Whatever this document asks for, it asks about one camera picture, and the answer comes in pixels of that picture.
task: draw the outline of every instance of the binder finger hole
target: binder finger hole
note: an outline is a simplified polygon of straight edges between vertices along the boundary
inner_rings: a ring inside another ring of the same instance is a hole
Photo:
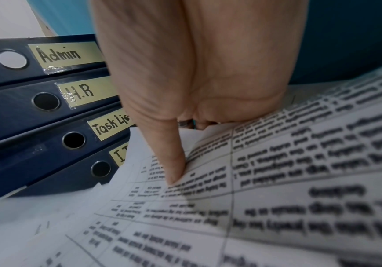
[[[22,69],[27,66],[27,58],[15,51],[0,52],[0,64],[9,69]]]
[[[62,143],[66,148],[78,149],[85,144],[85,136],[78,132],[68,132],[62,137]]]
[[[105,161],[97,161],[91,166],[91,174],[95,177],[101,178],[107,176],[110,173],[111,169],[112,167],[109,163]]]
[[[52,111],[60,106],[60,100],[54,94],[39,93],[33,97],[33,104],[41,110]]]

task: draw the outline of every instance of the human hand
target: human hand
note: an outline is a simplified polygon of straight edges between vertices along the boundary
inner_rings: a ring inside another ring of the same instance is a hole
[[[100,48],[128,115],[165,170],[185,167],[177,120],[274,111],[291,77],[307,0],[93,0]]]

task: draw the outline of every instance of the yellow label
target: yellow label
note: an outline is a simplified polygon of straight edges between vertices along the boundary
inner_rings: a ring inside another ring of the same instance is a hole
[[[95,42],[29,44],[28,46],[43,69],[104,61]]]
[[[120,167],[126,159],[126,150],[128,149],[129,142],[109,151],[109,154],[112,156],[113,160]]]
[[[81,106],[117,95],[110,76],[58,84],[70,107]]]
[[[120,131],[134,124],[132,119],[125,113],[124,109],[119,109],[100,118],[87,122],[98,136],[100,141],[103,141]]]

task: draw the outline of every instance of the binder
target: binder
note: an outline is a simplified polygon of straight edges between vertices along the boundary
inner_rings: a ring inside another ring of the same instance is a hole
[[[94,34],[0,39],[0,86],[105,65]]]
[[[119,147],[126,147],[128,140],[128,137],[123,138],[115,144],[28,186],[12,196],[26,197],[73,192],[92,188],[97,183],[108,183],[119,165],[122,165],[122,162],[116,161],[117,158],[114,158],[110,152],[116,151]]]
[[[0,197],[128,138],[134,122],[120,104],[0,147]]]
[[[119,97],[106,68],[2,86],[0,141],[114,102]]]

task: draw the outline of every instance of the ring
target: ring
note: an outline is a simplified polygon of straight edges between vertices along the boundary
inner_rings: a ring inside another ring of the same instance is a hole
[[[194,121],[193,120],[178,121],[178,127],[193,129]]]

